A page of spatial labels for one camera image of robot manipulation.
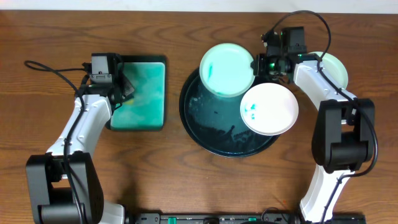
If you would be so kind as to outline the yellow green sponge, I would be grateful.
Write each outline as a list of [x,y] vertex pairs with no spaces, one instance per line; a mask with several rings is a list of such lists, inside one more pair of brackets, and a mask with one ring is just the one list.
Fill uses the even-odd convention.
[[133,99],[127,100],[123,103],[123,105],[132,105],[134,103]]

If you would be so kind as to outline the mint plate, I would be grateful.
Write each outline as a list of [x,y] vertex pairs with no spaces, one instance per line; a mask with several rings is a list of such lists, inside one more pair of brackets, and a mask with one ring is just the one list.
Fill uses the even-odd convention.
[[250,52],[238,44],[218,44],[202,57],[200,80],[214,95],[225,98],[242,95],[254,82],[253,61]]
[[310,88],[314,88],[315,91],[322,91],[322,89],[328,89],[335,91],[336,89],[345,89],[348,85],[348,72],[342,62],[335,56],[326,53],[320,63],[323,72],[327,79],[332,82],[325,80],[319,73],[316,62],[310,62],[310,66],[313,65],[313,69],[309,71],[307,75],[307,84],[302,86],[303,90],[307,92]]

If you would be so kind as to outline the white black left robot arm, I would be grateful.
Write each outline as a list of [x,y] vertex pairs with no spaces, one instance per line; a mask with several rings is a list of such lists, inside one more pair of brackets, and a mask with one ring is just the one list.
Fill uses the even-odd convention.
[[72,86],[74,109],[61,135],[25,166],[34,222],[134,223],[125,206],[104,199],[93,164],[103,128],[134,89],[119,54],[92,54],[82,70],[86,75]]

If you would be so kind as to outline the mint plate top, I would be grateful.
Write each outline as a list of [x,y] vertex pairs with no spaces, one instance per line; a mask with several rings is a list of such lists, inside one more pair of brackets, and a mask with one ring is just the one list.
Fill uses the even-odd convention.
[[214,95],[225,98],[242,95],[254,82],[253,61],[250,52],[238,44],[218,44],[202,57],[200,80]]

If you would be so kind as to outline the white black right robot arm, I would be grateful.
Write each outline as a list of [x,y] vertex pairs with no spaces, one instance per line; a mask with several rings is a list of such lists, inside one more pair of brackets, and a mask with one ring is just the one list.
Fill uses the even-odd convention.
[[282,134],[297,119],[297,101],[288,89],[276,83],[279,77],[286,76],[316,107],[311,143],[316,168],[300,201],[297,219],[304,223],[331,220],[347,181],[365,174],[361,169],[365,162],[376,163],[374,103],[346,89],[345,66],[328,53],[271,47],[251,66],[255,76],[267,79],[267,83],[252,87],[241,101],[241,117],[255,133]]

